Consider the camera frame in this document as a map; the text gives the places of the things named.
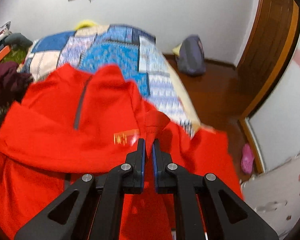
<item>brown door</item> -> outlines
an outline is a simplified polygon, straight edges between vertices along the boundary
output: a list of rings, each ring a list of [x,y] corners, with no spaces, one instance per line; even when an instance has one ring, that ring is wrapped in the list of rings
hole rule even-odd
[[[293,9],[293,0],[259,0],[250,38],[237,67],[242,87],[252,98],[277,64],[288,37]]]

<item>patchwork quilt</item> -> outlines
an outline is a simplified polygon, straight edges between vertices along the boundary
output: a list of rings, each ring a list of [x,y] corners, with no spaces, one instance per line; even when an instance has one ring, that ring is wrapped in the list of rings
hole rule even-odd
[[[105,64],[117,64],[126,80],[136,82],[143,97],[194,135],[153,35],[128,25],[96,25],[54,34],[34,42],[21,71],[31,73],[37,82],[64,63],[90,73]]]

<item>red garment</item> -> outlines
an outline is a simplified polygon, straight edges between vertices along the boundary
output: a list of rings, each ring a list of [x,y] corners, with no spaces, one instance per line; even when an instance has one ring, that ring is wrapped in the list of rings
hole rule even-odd
[[[78,102],[88,79],[78,130],[73,129]],[[174,226],[171,195],[154,192],[150,158],[154,138],[190,172],[215,173],[241,196],[239,180],[227,153],[223,132],[200,129],[194,138],[143,100],[134,82],[125,82],[117,66],[95,75],[70,65],[44,82],[30,85],[21,104],[14,103],[0,129],[0,227],[15,233],[55,199],[64,188],[65,173],[108,172],[124,163],[136,144],[114,144],[114,133],[139,129],[146,139],[145,189],[126,195],[120,239],[171,239]]]

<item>red fabric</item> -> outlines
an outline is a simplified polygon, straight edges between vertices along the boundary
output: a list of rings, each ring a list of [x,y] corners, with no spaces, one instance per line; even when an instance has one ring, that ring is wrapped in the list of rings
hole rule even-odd
[[[87,80],[79,129],[74,117]],[[143,100],[134,82],[125,82],[117,66],[95,75],[70,65],[46,81],[30,85],[21,104],[14,103],[0,129],[0,227],[15,233],[56,198],[65,173],[102,174],[124,163],[136,144],[114,144],[114,133],[140,130],[149,161],[141,195],[126,195],[120,239],[171,239],[173,199],[154,192],[150,158],[154,138],[190,172],[215,173],[242,197],[223,132],[200,129],[191,140],[184,130]]]

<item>metal screw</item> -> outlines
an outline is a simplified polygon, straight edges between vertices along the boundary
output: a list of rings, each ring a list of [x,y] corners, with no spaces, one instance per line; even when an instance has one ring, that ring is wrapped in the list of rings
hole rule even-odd
[[[178,168],[178,165],[176,165],[175,163],[170,163],[170,164],[168,164],[168,169],[169,169],[169,170],[174,171],[174,170],[176,170],[177,168]]]
[[[206,175],[206,178],[207,180],[214,181],[216,179],[216,176],[213,173],[208,173]]]
[[[131,165],[129,163],[124,163],[121,165],[121,169],[124,171],[127,171],[131,168]]]
[[[85,182],[88,182],[88,181],[92,180],[92,175],[91,174],[84,174],[82,176],[82,180],[85,181]]]

